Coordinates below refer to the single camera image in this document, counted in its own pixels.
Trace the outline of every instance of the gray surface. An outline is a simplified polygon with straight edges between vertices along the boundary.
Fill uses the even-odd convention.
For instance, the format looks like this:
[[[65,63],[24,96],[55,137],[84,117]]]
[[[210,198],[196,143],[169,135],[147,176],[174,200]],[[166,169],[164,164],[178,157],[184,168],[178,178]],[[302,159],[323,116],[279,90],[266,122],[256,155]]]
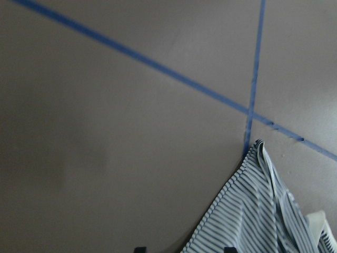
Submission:
[[[41,2],[249,103],[259,1]],[[334,6],[295,5],[289,13],[289,3],[267,3],[256,110],[337,153]],[[176,250],[238,165],[246,116],[25,8],[1,6],[1,252]],[[302,30],[320,38],[282,40],[289,27],[293,38]],[[317,62],[294,53],[303,44],[324,75],[309,78]],[[252,138],[266,141],[303,212],[324,209],[336,233],[336,162],[260,123]]]

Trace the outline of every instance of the blue line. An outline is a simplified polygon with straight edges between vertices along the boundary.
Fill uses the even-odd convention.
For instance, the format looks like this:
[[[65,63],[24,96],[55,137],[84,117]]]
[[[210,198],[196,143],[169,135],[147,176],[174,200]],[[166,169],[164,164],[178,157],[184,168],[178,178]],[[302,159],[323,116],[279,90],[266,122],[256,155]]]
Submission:
[[[165,67],[164,65],[160,64],[160,63],[157,63],[155,62],[154,60],[104,36],[104,35],[101,35],[99,34],[98,32],[95,32],[89,28],[86,28],[84,25],[81,25],[80,23],[76,22],[76,21],[73,21],[67,17],[65,17],[64,15],[61,15],[51,9],[48,9],[36,2],[32,2],[30,0],[11,0],[12,2],[16,2],[18,4],[21,4],[29,9],[32,9],[34,10],[35,12],[38,12],[40,14],[42,14],[43,16],[46,16],[52,20],[55,20],[75,31],[78,31],[94,40],[97,40],[125,55],[128,55],[130,56],[131,58],[137,60],[137,61],[140,61],[244,114],[248,114],[249,113],[249,110],[245,107],[243,107],[242,105],[226,98],[225,96],[223,95],[220,95],[218,93],[216,93],[215,91],[212,91],[200,84],[198,84],[197,82],[189,79],[188,77],[185,77],[183,76],[182,74],[179,74],[171,69],[169,69],[168,67]],[[265,125],[268,125],[270,126],[271,128],[275,129],[275,130],[278,130],[279,132],[287,135],[288,137],[291,137],[297,141],[300,141],[302,142],[303,144],[305,144],[306,146],[310,147],[311,149],[313,150],[316,150],[317,152],[319,153],[322,153],[323,155],[337,161],[337,155],[329,152],[328,150],[324,149],[324,148],[321,148],[320,146],[312,143],[311,141],[308,141],[308,140],[305,140],[303,137],[301,137],[300,135],[296,134],[296,133],[293,133],[291,132],[290,130],[282,127],[281,125],[278,125],[278,124],[275,124],[274,122],[272,122],[271,120],[261,116],[260,114],[257,114],[255,112],[253,112],[253,118],[264,123]]]
[[[246,132],[245,132],[245,138],[244,138],[243,156],[245,156],[248,153],[249,142],[250,142],[250,139],[251,139],[253,114],[254,114],[254,106],[255,106],[255,97],[256,97],[256,87],[257,87],[257,77],[259,75],[259,62],[260,62],[260,51],[261,51],[264,10],[265,10],[265,0],[261,0],[259,27],[258,27],[258,30],[257,30],[256,48],[255,48],[254,75],[253,75],[253,80],[252,80],[251,97],[250,97]]]
[[[12,0],[13,2],[16,2],[18,4],[21,4],[37,13],[40,13],[42,14],[43,16],[46,16],[52,20],[55,20],[79,33],[82,33],[83,35],[86,35],[98,42],[101,42],[102,44],[104,45],[107,45],[108,47],[111,47],[119,52],[121,52],[122,54],[124,55],[127,55],[139,62],[142,62],[144,63],[145,65],[149,66],[149,67],[152,67],[153,69],[156,69],[157,71],[159,72],[162,72],[163,74],[165,75],[168,75],[170,76],[171,78],[173,79],[176,79],[177,81],[180,81],[186,85],[188,85],[189,87],[195,89],[195,90],[198,90],[204,94],[206,94],[207,96],[210,96],[212,97],[213,99],[215,100],[218,100],[220,101],[221,103],[224,103],[226,105],[229,105],[230,107],[242,112],[242,113],[245,113],[247,114],[247,108],[245,108],[244,106],[234,102],[233,100],[205,87],[205,86],[202,86],[201,84],[193,81],[192,79],[189,79],[188,77],[174,71],[174,70],[171,70],[169,69],[168,67],[146,57],[145,55],[135,51],[135,50],[132,50],[131,48],[127,47],[127,46],[124,46],[120,43],[118,43],[117,41],[115,40],[112,40],[90,28],[87,28],[85,27],[84,25],[74,21],[74,20],[71,20],[70,18],[56,12],[56,11],[53,11],[37,2],[34,2],[32,0]]]
[[[258,114],[258,113],[254,113],[254,118],[258,121],[260,121],[261,123],[275,129],[278,130],[279,132],[283,133],[284,135],[293,138],[301,143],[303,143],[304,145],[306,145],[307,147],[325,155],[326,157],[331,158],[332,160],[335,160],[337,162],[337,155],[329,152],[328,150],[316,145],[315,143],[312,143],[311,141],[306,140],[304,137],[298,135],[297,133],[294,133],[292,131],[290,131],[287,128],[284,128],[281,125],[275,124],[273,121],[265,118],[264,116]]]

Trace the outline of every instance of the black object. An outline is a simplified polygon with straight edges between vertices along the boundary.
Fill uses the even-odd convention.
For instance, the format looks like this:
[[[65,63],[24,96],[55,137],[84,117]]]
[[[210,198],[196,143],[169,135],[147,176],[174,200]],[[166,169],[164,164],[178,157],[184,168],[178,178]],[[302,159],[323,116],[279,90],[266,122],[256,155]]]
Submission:
[[[133,253],[146,253],[146,252],[147,252],[146,247],[137,247],[133,251]]]
[[[234,247],[225,247],[223,253],[237,253],[237,250]]]

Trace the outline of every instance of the blue tape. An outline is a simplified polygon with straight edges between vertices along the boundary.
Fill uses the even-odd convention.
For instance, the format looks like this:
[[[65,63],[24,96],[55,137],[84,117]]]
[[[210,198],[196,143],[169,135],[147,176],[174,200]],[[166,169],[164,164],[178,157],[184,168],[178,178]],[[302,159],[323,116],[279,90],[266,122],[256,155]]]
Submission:
[[[12,0],[12,2],[16,2],[18,4],[21,4],[37,13],[40,13],[42,14],[43,16],[46,16],[52,20],[55,20],[79,33],[82,33],[83,35],[86,35],[87,37],[90,37],[108,47],[111,47],[113,48],[114,50],[117,50],[119,51],[120,53],[124,54],[124,55],[127,55],[141,63],[144,63],[145,65],[153,68],[153,69],[156,69],[157,71],[159,72],[162,72],[163,74],[165,75],[168,75],[170,76],[171,78],[173,79],[176,79],[177,81],[179,82],[182,82],[186,85],[188,85],[189,87],[195,89],[195,90],[198,90],[204,94],[206,94],[207,96],[210,96],[212,97],[213,99],[215,100],[218,100],[220,101],[221,103],[224,103],[242,113],[245,113],[247,114],[247,108],[245,108],[244,106],[234,102],[233,100],[189,79],[188,77],[174,71],[174,70],[171,70],[169,69],[168,67],[146,57],[145,55],[135,51],[135,50],[132,50],[131,48],[127,47],[127,46],[124,46],[122,45],[121,43],[115,41],[115,40],[112,40],[90,28],[87,28],[86,26],[74,21],[74,20],[71,20],[70,18],[56,12],[56,11],[53,11],[37,2],[34,2],[34,1],[31,1],[31,0]]]
[[[261,51],[264,11],[265,11],[265,0],[261,0],[259,27],[257,29],[256,48],[255,48],[254,75],[253,75],[253,80],[252,80],[251,97],[250,97],[246,132],[245,132],[245,138],[244,138],[243,156],[245,156],[248,153],[249,142],[251,139],[255,97],[256,97],[256,87],[257,87],[257,77],[259,75],[259,63],[260,63],[260,51]]]
[[[160,63],[157,63],[156,61],[154,61],[154,60],[152,60],[152,59],[150,59],[150,58],[148,58],[148,57],[146,57],[146,56],[144,56],[144,55],[142,55],[142,54],[140,54],[140,53],[138,53],[138,52],[136,52],[136,51],[134,51],[134,50],[132,50],[132,49],[130,49],[130,48],[128,48],[128,47],[126,47],[126,46],[124,46],[124,45],[122,45],[122,44],[120,44],[120,43],[118,43],[118,42],[116,42],[116,41],[114,41],[110,38],[108,38],[108,37],[106,37],[106,36],[104,36],[104,35],[99,34],[98,32],[95,32],[94,30],[91,30],[91,29],[85,27],[84,25],[82,25],[82,24],[80,24],[76,21],[71,20],[70,18],[68,18],[68,17],[66,17],[62,14],[59,14],[59,13],[57,13],[57,12],[47,8],[47,7],[42,6],[39,3],[36,3],[34,1],[30,1],[30,0],[11,0],[11,1],[16,2],[20,5],[23,5],[27,8],[29,8],[29,9],[37,12],[37,13],[42,14],[43,16],[46,16],[46,17],[48,17],[52,20],[55,20],[55,21],[65,25],[65,26],[79,32],[79,33],[82,33],[83,35],[86,35],[86,36],[88,36],[88,37],[90,37],[90,38],[92,38],[92,39],[94,39],[94,40],[96,40],[96,41],[98,41],[102,44],[105,44],[105,45],[107,45],[107,46],[109,46],[109,47],[111,47],[111,48],[113,48],[113,49],[115,49],[115,50],[117,50],[117,51],[137,60],[137,61],[139,61],[139,62],[142,62],[142,63],[144,63],[144,64],[146,64],[146,65],[148,65],[148,66],[150,66],[150,67],[152,67],[152,68],[154,68],[154,69],[156,69],[156,70],[158,70],[158,71],[160,71],[160,72],[162,72],[162,73],[164,73],[164,74],[166,74],[166,75],[168,75],[168,76],[170,76],[170,77],[172,77],[172,78],[174,78],[174,79],[176,79],[176,80],[178,80],[178,81],[180,81],[180,82],[182,82],[182,83],[184,83],[184,84],[186,84],[186,85],[188,85],[188,86],[190,86],[190,87],[192,87],[192,88],[194,88],[194,89],[196,89],[196,90],[198,90],[198,91],[200,91],[200,92],[202,92],[202,93],[204,93],[204,94],[206,94],[206,95],[208,95],[208,96],[210,96],[210,97],[212,97],[212,98],[214,98],[214,99],[216,99],[216,100],[218,100],[218,101],[220,101],[220,102],[222,102],[222,103],[224,103],[224,104],[226,104],[226,105],[228,105],[228,106],[230,106],[230,107],[232,107],[232,108],[234,108],[234,109],[236,109],[240,112],[242,112],[242,113],[244,113],[244,114],[246,114],[246,115],[249,114],[249,109],[245,108],[244,106],[226,98],[225,96],[223,96],[223,95],[221,95],[221,94],[219,94],[215,91],[212,91],[211,89],[208,89],[208,88],[198,84],[197,82],[189,79],[188,77],[185,77],[182,74],[179,74],[178,72],[175,72],[175,71],[169,69],[168,67],[166,67],[166,66],[164,66]],[[264,11],[264,4],[265,4],[265,0],[262,0],[261,1],[261,10],[263,10],[263,11]],[[261,24],[261,12],[260,12],[259,24]],[[260,54],[260,47],[261,47],[261,39],[260,39],[260,42],[258,42],[258,43],[260,44],[259,51],[258,51],[258,55],[259,55]],[[258,68],[259,68],[259,65],[258,65],[259,61],[257,61],[257,64],[256,64],[256,55],[257,54],[255,53],[254,73],[255,73],[255,70],[256,70],[256,73],[257,73]],[[251,105],[252,104],[254,105],[254,102],[255,102],[254,101],[255,100],[255,92],[256,92],[256,83],[255,83],[255,91],[251,95],[251,97],[253,98],[253,101],[252,101],[252,103],[250,103],[250,108],[252,108],[252,109],[253,109],[253,107],[251,107]],[[308,141],[308,140],[304,139],[300,135],[282,127],[281,125],[275,124],[273,121],[261,116],[260,114],[254,113],[254,110],[251,110],[251,111],[252,111],[252,115],[253,115],[252,118],[264,123],[265,125],[270,126],[271,128],[273,128],[275,130],[280,131],[281,133],[287,135],[288,137],[291,137],[291,138],[293,138],[297,141],[301,141],[301,143],[305,144],[306,146],[310,147],[311,149],[316,150],[317,152],[322,153],[323,155],[337,161],[337,155],[329,152],[328,150],[326,150],[324,148],[321,148],[320,146],[312,143],[311,141]],[[248,130],[249,130],[249,135],[250,135],[250,133],[251,133],[251,123],[250,123],[250,127],[248,128]]]

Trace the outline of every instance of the striped towel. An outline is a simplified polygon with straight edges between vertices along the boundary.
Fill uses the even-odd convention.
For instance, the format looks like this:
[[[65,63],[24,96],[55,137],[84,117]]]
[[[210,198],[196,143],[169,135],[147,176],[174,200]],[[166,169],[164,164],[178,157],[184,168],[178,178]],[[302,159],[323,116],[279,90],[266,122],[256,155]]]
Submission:
[[[333,253],[315,243],[306,219],[264,147],[257,140],[219,192],[182,253]]]

